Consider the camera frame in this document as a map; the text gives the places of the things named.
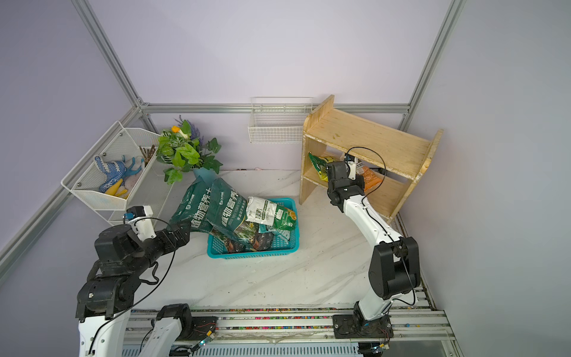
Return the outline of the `green white tall bag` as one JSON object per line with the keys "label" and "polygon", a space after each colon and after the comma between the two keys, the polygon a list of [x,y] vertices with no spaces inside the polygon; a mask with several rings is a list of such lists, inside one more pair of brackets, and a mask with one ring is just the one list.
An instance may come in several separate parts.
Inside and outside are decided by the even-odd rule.
{"label": "green white tall bag", "polygon": [[297,214],[284,205],[251,196],[246,207],[246,221],[277,230],[293,231],[297,227]]}

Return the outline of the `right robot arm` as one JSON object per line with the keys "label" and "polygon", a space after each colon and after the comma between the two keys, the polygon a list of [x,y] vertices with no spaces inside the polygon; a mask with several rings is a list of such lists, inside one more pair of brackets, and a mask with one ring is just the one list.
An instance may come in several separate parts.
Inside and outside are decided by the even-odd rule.
{"label": "right robot arm", "polygon": [[347,162],[327,164],[327,194],[332,205],[349,217],[370,244],[368,269],[370,288],[355,303],[349,315],[334,315],[337,339],[381,339],[393,337],[390,311],[394,303],[414,306],[421,284],[419,245],[390,227],[370,204],[363,177]]}

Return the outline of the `dark green soil bag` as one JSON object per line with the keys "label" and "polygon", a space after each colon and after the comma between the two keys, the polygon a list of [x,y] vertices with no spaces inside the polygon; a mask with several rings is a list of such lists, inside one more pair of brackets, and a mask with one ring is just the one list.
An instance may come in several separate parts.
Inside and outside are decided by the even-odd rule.
{"label": "dark green soil bag", "polygon": [[207,220],[228,238],[227,251],[233,253],[267,251],[273,234],[259,232],[258,223],[246,221],[247,200],[222,178],[211,185],[211,203]]}
{"label": "dark green soil bag", "polygon": [[202,178],[197,178],[186,190],[170,224],[187,228],[191,232],[207,233],[226,243],[228,238],[207,220],[210,200],[211,187]]}

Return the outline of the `teal white fertilizer bag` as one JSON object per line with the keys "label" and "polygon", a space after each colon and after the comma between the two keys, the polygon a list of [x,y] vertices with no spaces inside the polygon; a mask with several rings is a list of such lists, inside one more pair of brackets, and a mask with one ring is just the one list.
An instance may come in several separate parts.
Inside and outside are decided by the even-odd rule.
{"label": "teal white fertilizer bag", "polygon": [[274,239],[279,240],[283,244],[288,245],[291,240],[291,232],[288,230],[281,230],[274,228],[273,226],[260,225],[259,232],[262,234],[270,233],[273,234]]}

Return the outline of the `orange small bag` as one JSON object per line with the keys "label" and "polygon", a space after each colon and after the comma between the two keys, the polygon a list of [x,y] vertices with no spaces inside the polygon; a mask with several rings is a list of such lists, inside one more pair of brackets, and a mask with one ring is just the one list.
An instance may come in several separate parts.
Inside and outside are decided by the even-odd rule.
{"label": "orange small bag", "polygon": [[358,175],[363,176],[364,191],[366,193],[375,189],[383,182],[383,179],[380,176],[378,176],[374,170],[370,169],[368,166],[364,166],[362,163],[359,163],[357,165],[356,173]]}

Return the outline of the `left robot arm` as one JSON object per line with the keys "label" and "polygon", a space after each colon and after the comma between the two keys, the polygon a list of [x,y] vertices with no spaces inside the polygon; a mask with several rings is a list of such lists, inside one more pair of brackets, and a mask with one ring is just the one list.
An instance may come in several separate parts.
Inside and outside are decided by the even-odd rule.
{"label": "left robot arm", "polygon": [[[159,258],[190,241],[190,229],[177,225],[155,231],[144,219],[113,226],[95,241],[98,260],[77,294],[80,356],[121,356],[127,324],[139,305],[135,293],[155,272]],[[195,318],[185,303],[163,306],[143,337],[140,356],[192,356],[216,336],[218,318]]]}

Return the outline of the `yellow green small bag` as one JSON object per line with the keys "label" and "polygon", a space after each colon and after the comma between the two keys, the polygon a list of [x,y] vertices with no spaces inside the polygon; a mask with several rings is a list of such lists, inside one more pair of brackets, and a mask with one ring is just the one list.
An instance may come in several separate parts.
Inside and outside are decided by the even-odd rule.
{"label": "yellow green small bag", "polygon": [[328,182],[327,165],[329,163],[335,162],[336,158],[331,156],[315,156],[312,153],[308,153],[310,162],[315,168],[318,177],[321,181]]}

